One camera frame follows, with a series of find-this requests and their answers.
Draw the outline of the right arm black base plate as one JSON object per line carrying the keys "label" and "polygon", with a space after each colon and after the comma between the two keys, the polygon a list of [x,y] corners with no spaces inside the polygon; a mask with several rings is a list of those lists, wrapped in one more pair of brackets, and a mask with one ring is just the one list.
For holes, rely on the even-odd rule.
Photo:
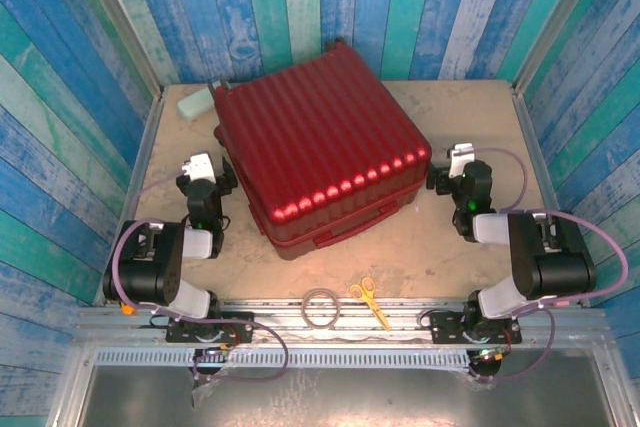
{"label": "right arm black base plate", "polygon": [[507,345],[522,342],[520,325],[510,318],[471,319],[462,312],[437,311],[429,314],[429,326],[435,344]]}

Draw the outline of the aluminium table side rail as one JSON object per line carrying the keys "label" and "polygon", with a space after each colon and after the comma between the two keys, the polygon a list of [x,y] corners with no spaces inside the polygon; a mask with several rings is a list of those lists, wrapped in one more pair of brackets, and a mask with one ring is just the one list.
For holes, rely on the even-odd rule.
{"label": "aluminium table side rail", "polygon": [[512,93],[543,206],[508,216],[512,280],[526,303],[515,313],[580,301],[594,290],[595,266],[580,230],[581,220],[559,209],[550,174],[523,95]]}
{"label": "aluminium table side rail", "polygon": [[136,162],[134,164],[130,177],[129,187],[124,199],[123,209],[120,214],[117,227],[115,229],[115,237],[111,244],[110,253],[107,256],[107,259],[110,259],[110,256],[115,250],[120,231],[129,215],[129,209],[136,203],[136,201],[134,200],[134,195],[140,191],[144,184],[144,179],[150,162],[158,126],[164,109],[165,94],[165,91],[161,92],[153,99],[153,102],[151,104],[151,109],[146,121],[146,126],[139,146]]}

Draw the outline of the steel sheet panel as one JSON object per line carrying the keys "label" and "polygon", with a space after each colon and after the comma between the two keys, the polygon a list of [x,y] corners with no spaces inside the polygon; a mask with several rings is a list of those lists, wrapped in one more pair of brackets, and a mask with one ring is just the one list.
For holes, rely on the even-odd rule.
{"label": "steel sheet panel", "polygon": [[81,427],[612,427],[586,358],[481,385],[428,370],[292,369],[197,385],[182,368],[100,367]]}

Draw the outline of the clear tape roll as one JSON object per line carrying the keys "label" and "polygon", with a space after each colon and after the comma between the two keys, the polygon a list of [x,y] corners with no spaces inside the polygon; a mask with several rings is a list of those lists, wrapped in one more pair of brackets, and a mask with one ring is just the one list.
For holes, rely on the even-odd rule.
{"label": "clear tape roll", "polygon": [[[328,299],[330,299],[333,302],[333,305],[335,307],[335,314],[333,316],[333,318],[326,324],[317,324],[315,322],[313,322],[310,317],[308,316],[306,309],[311,301],[312,298],[315,298],[317,296],[324,296]],[[341,316],[341,302],[339,300],[339,297],[330,289],[326,289],[326,288],[314,288],[309,290],[304,297],[302,298],[301,301],[301,306],[300,306],[300,313],[301,313],[301,317],[304,320],[304,322],[306,323],[306,325],[314,330],[332,330],[336,323],[338,322],[338,320],[340,319]]]}

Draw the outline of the red hard-shell suitcase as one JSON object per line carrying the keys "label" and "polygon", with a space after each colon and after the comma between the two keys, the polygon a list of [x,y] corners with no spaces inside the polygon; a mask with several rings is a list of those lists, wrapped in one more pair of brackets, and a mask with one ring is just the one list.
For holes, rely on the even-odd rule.
{"label": "red hard-shell suitcase", "polygon": [[212,95],[215,137],[282,259],[374,227],[411,203],[427,179],[430,143],[344,42]]}

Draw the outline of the aluminium frame post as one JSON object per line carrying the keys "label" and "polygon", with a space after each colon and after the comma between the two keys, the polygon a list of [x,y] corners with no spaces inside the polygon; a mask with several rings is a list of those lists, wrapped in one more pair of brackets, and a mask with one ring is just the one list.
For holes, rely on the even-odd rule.
{"label": "aluminium frame post", "polygon": [[123,2],[121,0],[100,0],[100,3],[112,21],[146,87],[154,97],[160,98],[163,87],[126,13]]}
{"label": "aluminium frame post", "polygon": [[545,19],[542,29],[535,39],[525,60],[512,82],[516,96],[523,95],[539,69],[547,52],[552,47],[579,0],[557,0]]}

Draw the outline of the yellow-handled scissors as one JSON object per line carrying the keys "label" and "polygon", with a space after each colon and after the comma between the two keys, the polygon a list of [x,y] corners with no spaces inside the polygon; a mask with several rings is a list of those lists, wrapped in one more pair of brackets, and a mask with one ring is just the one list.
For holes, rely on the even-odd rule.
{"label": "yellow-handled scissors", "polygon": [[371,277],[364,277],[359,283],[349,287],[350,295],[358,301],[364,302],[384,331],[389,332],[391,326],[386,315],[375,299],[376,284]]}

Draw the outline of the aluminium mounting rail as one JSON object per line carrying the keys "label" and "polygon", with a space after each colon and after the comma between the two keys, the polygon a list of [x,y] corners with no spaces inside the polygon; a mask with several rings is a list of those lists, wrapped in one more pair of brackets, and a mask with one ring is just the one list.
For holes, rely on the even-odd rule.
{"label": "aluminium mounting rail", "polygon": [[[426,346],[431,333],[417,322],[418,314],[427,309],[457,311],[462,303],[454,299],[382,298],[378,301],[392,330],[386,332],[362,302],[342,298],[339,320],[331,329],[313,329],[304,322],[300,299],[252,299],[228,301],[222,306],[229,312],[252,312],[255,321],[272,328],[287,345],[355,345]],[[150,314],[137,312],[130,316],[116,306],[83,308],[76,321],[73,340],[93,341],[104,345],[160,345],[164,331],[149,325]],[[601,309],[561,308],[554,312],[556,347],[586,345],[609,340],[611,330]]]}

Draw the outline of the mint green sponge block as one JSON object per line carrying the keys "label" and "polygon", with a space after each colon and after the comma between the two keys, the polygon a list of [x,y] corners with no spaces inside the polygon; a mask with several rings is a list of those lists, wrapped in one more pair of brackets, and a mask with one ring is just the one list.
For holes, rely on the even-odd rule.
{"label": "mint green sponge block", "polygon": [[177,102],[177,110],[186,121],[194,121],[214,108],[213,96],[208,87],[195,91]]}

